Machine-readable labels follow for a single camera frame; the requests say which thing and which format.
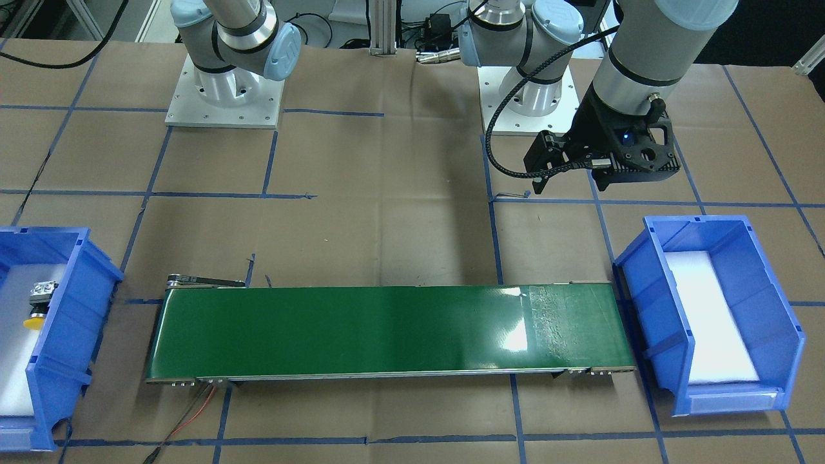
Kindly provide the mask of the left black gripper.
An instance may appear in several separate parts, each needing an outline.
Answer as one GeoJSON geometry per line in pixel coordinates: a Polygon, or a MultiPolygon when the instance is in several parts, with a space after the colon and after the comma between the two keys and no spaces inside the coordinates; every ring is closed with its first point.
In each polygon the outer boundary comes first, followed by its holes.
{"type": "Polygon", "coordinates": [[[681,164],[666,102],[654,94],[643,104],[642,115],[627,115],[587,88],[567,136],[541,131],[523,158],[527,171],[558,168],[568,161],[588,164],[600,193],[612,183],[669,179],[681,164]]]}

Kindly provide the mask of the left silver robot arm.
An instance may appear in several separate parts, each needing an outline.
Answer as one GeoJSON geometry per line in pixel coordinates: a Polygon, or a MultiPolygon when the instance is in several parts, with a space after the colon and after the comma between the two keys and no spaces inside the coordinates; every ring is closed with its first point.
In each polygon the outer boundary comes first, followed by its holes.
{"type": "MultiPolygon", "coordinates": [[[[542,130],[524,156],[524,171],[490,164],[530,179],[535,194],[551,177],[574,169],[592,173],[604,191],[613,183],[657,182],[681,168],[666,98],[707,42],[739,5],[736,1],[619,1],[619,24],[607,55],[563,135],[542,130]]],[[[586,36],[584,20],[565,1],[469,1],[458,24],[461,60],[468,66],[506,66],[508,74],[484,133],[512,109],[528,117],[553,111],[574,50],[602,38],[586,36]]]]}

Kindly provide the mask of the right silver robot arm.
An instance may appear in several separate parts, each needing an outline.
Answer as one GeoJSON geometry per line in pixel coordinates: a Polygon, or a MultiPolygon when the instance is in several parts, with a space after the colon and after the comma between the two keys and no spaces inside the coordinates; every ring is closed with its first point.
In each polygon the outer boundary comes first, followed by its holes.
{"type": "Polygon", "coordinates": [[[194,65],[193,89],[212,106],[250,104],[300,58],[300,30],[270,1],[173,1],[170,10],[194,65]]]}

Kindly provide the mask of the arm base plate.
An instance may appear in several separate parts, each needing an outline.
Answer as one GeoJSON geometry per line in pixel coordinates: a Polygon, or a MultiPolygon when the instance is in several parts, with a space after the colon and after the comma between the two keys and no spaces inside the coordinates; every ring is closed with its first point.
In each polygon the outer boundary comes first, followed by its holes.
{"type": "MultiPolygon", "coordinates": [[[[514,67],[486,66],[478,68],[478,89],[483,118],[483,129],[491,121],[493,112],[521,76],[514,67]]],[[[535,135],[542,130],[565,134],[579,106],[570,68],[561,80],[551,84],[528,82],[501,112],[495,126],[495,135],[535,135]]]]}
{"type": "Polygon", "coordinates": [[[283,81],[247,70],[206,73],[186,57],[165,123],[188,128],[277,129],[283,81]]]}

